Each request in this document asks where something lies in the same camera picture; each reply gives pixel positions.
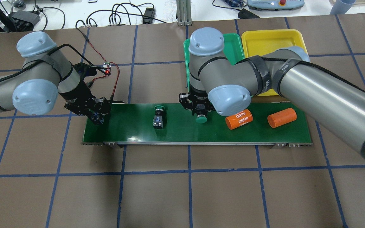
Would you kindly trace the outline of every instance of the blue cup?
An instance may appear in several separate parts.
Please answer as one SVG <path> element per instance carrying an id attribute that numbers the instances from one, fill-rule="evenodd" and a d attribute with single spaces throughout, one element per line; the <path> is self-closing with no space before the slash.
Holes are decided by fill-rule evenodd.
<path id="1" fill-rule="evenodd" d="M 356 0 L 336 0 L 330 14 L 345 14 L 356 3 Z"/>

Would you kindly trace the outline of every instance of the blue cloth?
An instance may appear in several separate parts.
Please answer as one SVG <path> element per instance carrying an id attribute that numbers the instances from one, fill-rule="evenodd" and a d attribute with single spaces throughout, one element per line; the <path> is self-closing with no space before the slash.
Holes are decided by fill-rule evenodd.
<path id="1" fill-rule="evenodd" d="M 243 0 L 223 0 L 223 1 L 231 7 L 243 7 L 245 5 Z"/>

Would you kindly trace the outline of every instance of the power adapter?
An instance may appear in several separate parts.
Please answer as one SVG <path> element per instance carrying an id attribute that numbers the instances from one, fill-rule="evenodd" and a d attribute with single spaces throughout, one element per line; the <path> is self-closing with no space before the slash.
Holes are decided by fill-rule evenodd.
<path id="1" fill-rule="evenodd" d="M 239 11 L 239 13 L 237 14 L 237 17 L 240 19 L 247 19 L 247 18 L 260 18 L 259 16 L 257 16 L 256 14 L 246 10 L 246 9 L 242 9 Z"/>
<path id="2" fill-rule="evenodd" d="M 156 10 L 155 8 L 146 8 L 144 15 L 147 17 L 143 17 L 143 24 L 152 24 L 153 23 L 153 19 L 149 18 L 149 17 L 155 17 L 156 14 Z"/>

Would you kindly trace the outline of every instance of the green conveyor belt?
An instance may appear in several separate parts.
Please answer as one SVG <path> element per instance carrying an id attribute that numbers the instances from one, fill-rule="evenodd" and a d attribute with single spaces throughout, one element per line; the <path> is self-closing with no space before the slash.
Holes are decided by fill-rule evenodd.
<path id="1" fill-rule="evenodd" d="M 164 129 L 154 129 L 154 107 L 166 107 Z M 271 128 L 267 116 L 286 108 L 294 108 L 297 120 L 278 128 Z M 87 120 L 83 144 L 249 144 L 310 145 L 311 137 L 303 111 L 291 103 L 254 103 L 248 109 L 253 121 L 229 130 L 225 117 L 212 111 L 204 124 L 195 122 L 190 110 L 181 104 L 113 104 L 103 125 Z"/>

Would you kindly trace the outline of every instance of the gray device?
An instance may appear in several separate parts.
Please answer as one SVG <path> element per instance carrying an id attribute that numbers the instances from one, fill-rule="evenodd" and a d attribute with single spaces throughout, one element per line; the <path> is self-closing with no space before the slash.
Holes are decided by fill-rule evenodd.
<path id="1" fill-rule="evenodd" d="M 283 10 L 299 9 L 304 6 L 304 0 L 248 0 L 249 9 L 255 10 Z"/>

